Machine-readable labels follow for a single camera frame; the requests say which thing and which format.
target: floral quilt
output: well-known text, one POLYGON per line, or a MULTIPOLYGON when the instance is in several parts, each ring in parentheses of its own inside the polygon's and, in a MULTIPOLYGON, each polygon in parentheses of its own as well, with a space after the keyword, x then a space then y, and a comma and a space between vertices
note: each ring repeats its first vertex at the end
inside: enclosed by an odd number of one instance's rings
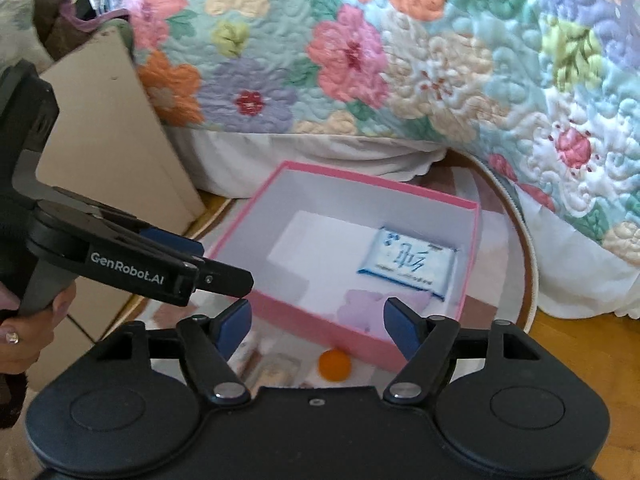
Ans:
POLYGON ((466 150, 640 266, 640 0, 126 5, 168 125, 466 150))

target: orange round object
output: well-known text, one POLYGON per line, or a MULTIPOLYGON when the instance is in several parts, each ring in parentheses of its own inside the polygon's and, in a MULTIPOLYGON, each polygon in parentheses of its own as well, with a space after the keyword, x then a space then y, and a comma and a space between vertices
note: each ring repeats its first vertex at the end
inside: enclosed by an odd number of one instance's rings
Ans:
POLYGON ((351 358, 337 348, 327 350, 318 359, 318 373, 327 381, 340 383, 351 375, 351 358))

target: open box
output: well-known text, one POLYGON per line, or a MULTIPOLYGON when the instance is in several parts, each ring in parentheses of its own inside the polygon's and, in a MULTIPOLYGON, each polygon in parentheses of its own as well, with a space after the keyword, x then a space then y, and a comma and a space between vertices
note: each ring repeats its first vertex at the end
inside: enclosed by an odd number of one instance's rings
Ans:
POLYGON ((456 250, 444 300, 423 315, 459 319, 476 250, 479 205, 384 178, 284 162, 208 256, 249 270, 254 314, 318 344, 342 348, 397 371, 404 358, 390 338, 337 322, 348 290, 388 297, 405 285, 359 273, 379 229, 387 227, 456 250))

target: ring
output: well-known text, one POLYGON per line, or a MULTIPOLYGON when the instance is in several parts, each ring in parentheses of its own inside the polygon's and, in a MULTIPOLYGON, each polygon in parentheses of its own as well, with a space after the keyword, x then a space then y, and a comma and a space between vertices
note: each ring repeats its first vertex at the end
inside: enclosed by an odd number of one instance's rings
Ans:
POLYGON ((17 345, 20 342, 20 336, 17 332, 9 332, 6 335, 6 341, 11 345, 17 345))

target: blue and white package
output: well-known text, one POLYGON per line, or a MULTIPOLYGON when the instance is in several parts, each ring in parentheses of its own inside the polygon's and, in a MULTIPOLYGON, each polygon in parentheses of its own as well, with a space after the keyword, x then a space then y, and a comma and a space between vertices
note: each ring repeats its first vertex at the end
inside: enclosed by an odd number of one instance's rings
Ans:
POLYGON ((444 300, 456 251, 382 228, 359 272, 373 274, 444 300))

